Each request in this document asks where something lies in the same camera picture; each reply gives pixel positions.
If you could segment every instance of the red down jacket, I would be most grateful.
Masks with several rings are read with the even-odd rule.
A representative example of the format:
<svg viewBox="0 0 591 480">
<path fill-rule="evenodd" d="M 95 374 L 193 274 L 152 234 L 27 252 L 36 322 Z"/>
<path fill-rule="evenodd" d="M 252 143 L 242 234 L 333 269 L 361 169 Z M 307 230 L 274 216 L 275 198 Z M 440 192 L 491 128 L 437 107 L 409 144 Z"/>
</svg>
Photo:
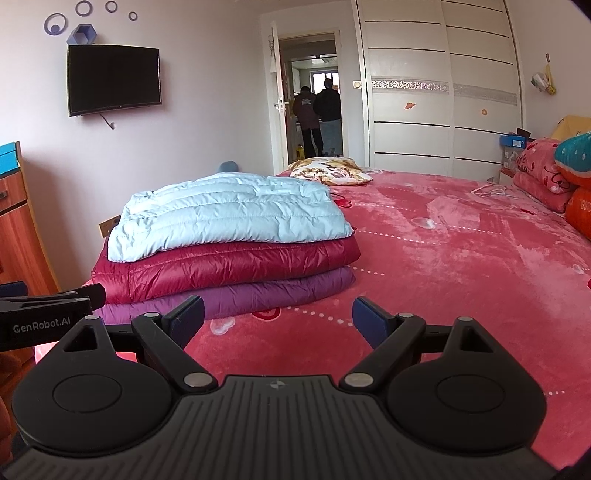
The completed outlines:
<svg viewBox="0 0 591 480">
<path fill-rule="evenodd" d="M 159 252 L 133 263 L 107 258 L 107 244 L 90 283 L 101 283 L 107 303 L 135 303 L 198 288 L 308 277 L 356 261 L 355 236 L 306 244 L 230 242 Z"/>
</svg>

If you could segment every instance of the window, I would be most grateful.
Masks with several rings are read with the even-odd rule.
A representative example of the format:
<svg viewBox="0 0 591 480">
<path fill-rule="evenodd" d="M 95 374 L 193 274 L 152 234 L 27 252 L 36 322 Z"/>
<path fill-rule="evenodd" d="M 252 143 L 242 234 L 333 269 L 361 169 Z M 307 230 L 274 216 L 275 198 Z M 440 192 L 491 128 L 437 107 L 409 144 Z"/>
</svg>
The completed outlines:
<svg viewBox="0 0 591 480">
<path fill-rule="evenodd" d="M 339 72 L 312 72 L 312 87 L 314 93 L 324 90 L 324 81 L 332 79 L 335 86 L 339 85 Z"/>
</svg>

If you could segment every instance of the hexagon shelf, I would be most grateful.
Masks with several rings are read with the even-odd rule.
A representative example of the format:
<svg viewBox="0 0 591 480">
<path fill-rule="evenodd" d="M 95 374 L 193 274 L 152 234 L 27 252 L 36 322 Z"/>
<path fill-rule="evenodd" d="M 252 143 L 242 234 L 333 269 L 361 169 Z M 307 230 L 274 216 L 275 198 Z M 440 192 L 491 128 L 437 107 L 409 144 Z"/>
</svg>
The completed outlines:
<svg viewBox="0 0 591 480">
<path fill-rule="evenodd" d="M 95 28 L 88 25 L 78 25 L 68 37 L 68 45 L 92 45 L 96 40 Z"/>
</svg>

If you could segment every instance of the black tv screen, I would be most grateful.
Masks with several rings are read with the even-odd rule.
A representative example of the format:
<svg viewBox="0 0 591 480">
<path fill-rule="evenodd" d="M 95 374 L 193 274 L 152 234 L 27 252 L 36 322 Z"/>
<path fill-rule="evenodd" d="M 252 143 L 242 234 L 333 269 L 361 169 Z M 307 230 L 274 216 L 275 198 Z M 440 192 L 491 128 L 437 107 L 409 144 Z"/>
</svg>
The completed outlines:
<svg viewBox="0 0 591 480">
<path fill-rule="evenodd" d="M 70 116 L 161 103 L 157 48 L 68 47 Z"/>
</svg>

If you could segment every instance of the power outlet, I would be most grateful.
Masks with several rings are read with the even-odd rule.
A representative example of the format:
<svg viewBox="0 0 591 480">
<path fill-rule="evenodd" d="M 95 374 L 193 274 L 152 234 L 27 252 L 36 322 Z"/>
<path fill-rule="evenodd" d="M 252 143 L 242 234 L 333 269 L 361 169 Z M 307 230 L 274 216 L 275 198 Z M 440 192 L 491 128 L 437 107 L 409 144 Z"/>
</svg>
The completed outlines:
<svg viewBox="0 0 591 480">
<path fill-rule="evenodd" d="M 104 221 L 103 223 L 100 223 L 99 224 L 100 234 L 103 236 L 103 238 L 107 238 L 109 236 L 109 234 L 111 233 L 111 231 L 113 230 L 113 228 L 115 228 L 117 225 L 119 225 L 120 221 L 121 221 L 121 215 L 118 215 L 116 217 L 113 217 L 109 220 Z"/>
</svg>

